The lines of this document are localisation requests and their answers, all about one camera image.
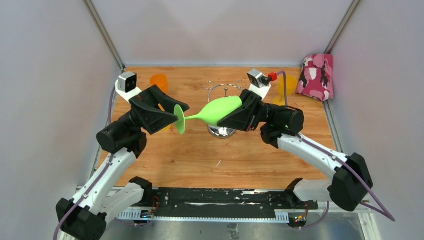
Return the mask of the orange wine glass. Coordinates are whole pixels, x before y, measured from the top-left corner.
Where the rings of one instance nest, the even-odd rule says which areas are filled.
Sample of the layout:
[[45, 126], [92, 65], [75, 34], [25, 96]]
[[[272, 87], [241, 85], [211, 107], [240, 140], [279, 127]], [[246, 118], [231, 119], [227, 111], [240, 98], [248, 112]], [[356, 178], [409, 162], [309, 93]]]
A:
[[153, 75], [150, 78], [150, 84], [158, 86], [158, 88], [164, 93], [167, 93], [169, 91], [169, 81], [168, 77], [165, 74], [159, 73]]

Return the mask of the green wine glass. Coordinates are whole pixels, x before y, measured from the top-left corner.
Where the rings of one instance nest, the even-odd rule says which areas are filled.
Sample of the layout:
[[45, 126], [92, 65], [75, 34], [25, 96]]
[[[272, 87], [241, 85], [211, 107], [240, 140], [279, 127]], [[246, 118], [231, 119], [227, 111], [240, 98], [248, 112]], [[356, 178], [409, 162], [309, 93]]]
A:
[[204, 108], [197, 114], [191, 115], [191, 116], [185, 116], [182, 108], [179, 105], [176, 105], [174, 107], [174, 115], [178, 117], [178, 121], [175, 122], [176, 129], [179, 132], [180, 135], [183, 135], [186, 131], [186, 121], [187, 120], [201, 120], [205, 122], [206, 124], [210, 123], [212, 120], [217, 120], [217, 113], [213, 111], [213, 108], [211, 106], [211, 103], [208, 103], [204, 106]]

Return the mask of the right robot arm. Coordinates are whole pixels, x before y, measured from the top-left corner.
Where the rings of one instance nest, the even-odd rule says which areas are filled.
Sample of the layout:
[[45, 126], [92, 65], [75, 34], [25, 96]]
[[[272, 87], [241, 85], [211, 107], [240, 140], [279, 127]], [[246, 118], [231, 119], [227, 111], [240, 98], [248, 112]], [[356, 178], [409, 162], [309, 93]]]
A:
[[337, 152], [302, 134], [305, 116], [298, 108], [265, 103], [246, 89], [240, 100], [240, 107], [220, 119], [218, 126], [249, 132], [263, 123], [260, 136], [265, 144], [300, 157], [329, 179], [294, 180], [285, 195], [290, 208], [298, 209], [312, 200], [332, 201], [348, 212], [361, 205], [374, 185], [363, 156]]

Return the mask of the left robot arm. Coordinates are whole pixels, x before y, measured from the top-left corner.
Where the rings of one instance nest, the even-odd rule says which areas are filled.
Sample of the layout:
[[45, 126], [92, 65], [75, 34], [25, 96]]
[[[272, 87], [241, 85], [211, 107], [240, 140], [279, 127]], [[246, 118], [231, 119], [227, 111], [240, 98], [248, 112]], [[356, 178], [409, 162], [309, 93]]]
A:
[[112, 188], [123, 173], [142, 154], [147, 145], [147, 136], [155, 134], [177, 121], [176, 107], [187, 111], [187, 103], [168, 96], [158, 86], [146, 90], [137, 86], [116, 85], [113, 95], [119, 95], [130, 104], [130, 110], [97, 133], [100, 148], [108, 153], [98, 170], [72, 198], [62, 198], [56, 205], [58, 225], [53, 238], [62, 233], [77, 240], [98, 240], [109, 223], [128, 207], [156, 207], [153, 185], [141, 177], [114, 194]]

